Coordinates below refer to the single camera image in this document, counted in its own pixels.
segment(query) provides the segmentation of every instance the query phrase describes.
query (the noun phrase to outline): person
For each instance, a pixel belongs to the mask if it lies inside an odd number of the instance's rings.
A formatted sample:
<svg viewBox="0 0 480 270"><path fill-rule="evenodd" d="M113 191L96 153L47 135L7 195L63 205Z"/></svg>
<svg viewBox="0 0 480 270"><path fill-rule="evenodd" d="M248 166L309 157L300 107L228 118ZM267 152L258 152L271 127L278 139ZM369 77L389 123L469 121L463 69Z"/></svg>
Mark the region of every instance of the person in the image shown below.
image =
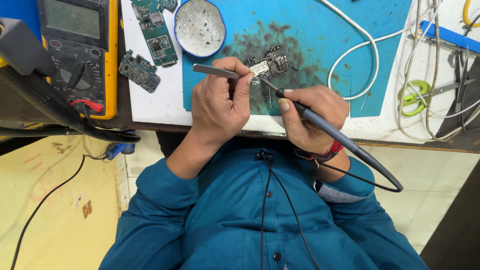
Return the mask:
<svg viewBox="0 0 480 270"><path fill-rule="evenodd" d="M212 66L242 77L207 75L193 88L191 130L138 177L101 270L308 270L315 262L322 270L427 269L372 185L294 151L327 153L335 141L302 121L293 101L339 130L347 102L325 86L285 90L279 105L289 142L233 138L250 117L254 75L233 57ZM374 181L345 150L325 164Z"/></svg>

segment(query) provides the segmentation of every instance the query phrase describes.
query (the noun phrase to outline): tiled floor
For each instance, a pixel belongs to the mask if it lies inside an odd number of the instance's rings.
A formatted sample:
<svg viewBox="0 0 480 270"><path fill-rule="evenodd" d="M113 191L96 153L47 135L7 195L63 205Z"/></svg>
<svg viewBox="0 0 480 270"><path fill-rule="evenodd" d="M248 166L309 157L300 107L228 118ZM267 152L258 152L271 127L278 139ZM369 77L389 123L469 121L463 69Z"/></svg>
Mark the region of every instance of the tiled floor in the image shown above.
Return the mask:
<svg viewBox="0 0 480 270"><path fill-rule="evenodd" d="M136 144L134 154L125 156L130 196L136 192L135 181L142 170L163 158L155 132L138 131L137 134L142 141ZM405 234L420 253L480 155L390 147L362 148L402 183L404 190L400 193L376 188L375 195L394 221L395 228ZM374 174L377 183L393 187L382 175L375 171Z"/></svg>

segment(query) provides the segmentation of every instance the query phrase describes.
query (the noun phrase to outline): hand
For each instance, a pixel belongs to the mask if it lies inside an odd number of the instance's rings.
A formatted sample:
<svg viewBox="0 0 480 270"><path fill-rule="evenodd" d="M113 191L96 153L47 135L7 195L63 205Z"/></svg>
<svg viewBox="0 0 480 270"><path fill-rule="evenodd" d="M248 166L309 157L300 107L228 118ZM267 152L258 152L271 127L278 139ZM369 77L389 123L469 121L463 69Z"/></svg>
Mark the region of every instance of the hand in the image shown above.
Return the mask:
<svg viewBox="0 0 480 270"><path fill-rule="evenodd" d="M338 130L342 129L348 116L349 105L337 93L325 86L305 89L285 89L285 98L278 103L282 110L283 124L288 139L300 149L311 153L330 151L334 139L308 120L302 121L292 101L299 101Z"/></svg>
<svg viewBox="0 0 480 270"><path fill-rule="evenodd" d="M207 75L192 91L191 133L206 147L220 148L233 138L250 118L250 82L254 74L235 57L215 59L212 67L236 72L242 77L235 83Z"/></svg>

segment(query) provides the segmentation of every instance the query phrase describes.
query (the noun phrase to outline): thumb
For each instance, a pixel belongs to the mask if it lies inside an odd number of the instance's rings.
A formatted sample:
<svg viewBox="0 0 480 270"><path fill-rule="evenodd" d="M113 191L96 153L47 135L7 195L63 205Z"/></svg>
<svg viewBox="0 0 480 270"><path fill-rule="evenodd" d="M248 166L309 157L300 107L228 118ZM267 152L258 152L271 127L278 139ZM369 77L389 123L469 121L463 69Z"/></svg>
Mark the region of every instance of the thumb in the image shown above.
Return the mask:
<svg viewBox="0 0 480 270"><path fill-rule="evenodd" d="M307 130L303 125L300 115L293 105L293 101L286 98L281 98L278 100L280 109L282 110L282 120L287 136L289 139L302 138L306 135Z"/></svg>
<svg viewBox="0 0 480 270"><path fill-rule="evenodd" d="M238 79L233 92L234 106L250 111L250 83L254 76L255 74L248 73Z"/></svg>

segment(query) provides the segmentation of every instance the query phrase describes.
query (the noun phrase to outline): soldering iron handle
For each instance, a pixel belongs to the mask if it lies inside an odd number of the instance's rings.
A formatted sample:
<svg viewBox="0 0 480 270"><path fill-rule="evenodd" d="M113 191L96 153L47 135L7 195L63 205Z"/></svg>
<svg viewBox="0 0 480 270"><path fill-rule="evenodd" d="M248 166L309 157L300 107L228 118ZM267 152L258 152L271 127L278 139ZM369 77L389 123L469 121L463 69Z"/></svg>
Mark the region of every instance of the soldering iron handle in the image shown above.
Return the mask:
<svg viewBox="0 0 480 270"><path fill-rule="evenodd" d="M277 89L275 91L275 96L277 96L277 98L284 98L283 96L283 92L285 91L285 88L283 87L280 87L279 89ZM301 104L300 102L298 101L293 101L293 105L295 105L295 108L297 109L297 112L299 113L299 115L302 115L303 112L308 109L307 106Z"/></svg>
<svg viewBox="0 0 480 270"><path fill-rule="evenodd" d="M275 95L278 98L283 98L284 88L279 88ZM388 191L392 192L400 192L403 190L402 184L374 157L372 157L367 151L360 148L356 143L354 143L350 138L345 136L335 127L333 127L329 122L327 122L323 117L318 115L316 112L312 111L305 105L294 101L293 104L297 109L300 116L305 117L310 122L312 122L315 126L320 128L321 130L325 131L330 137L335 139L341 145L343 145L346 149L350 150L355 156L360 158L362 161L370 165L372 168L377 170L381 175L385 176L395 187L395 188L385 188Z"/></svg>

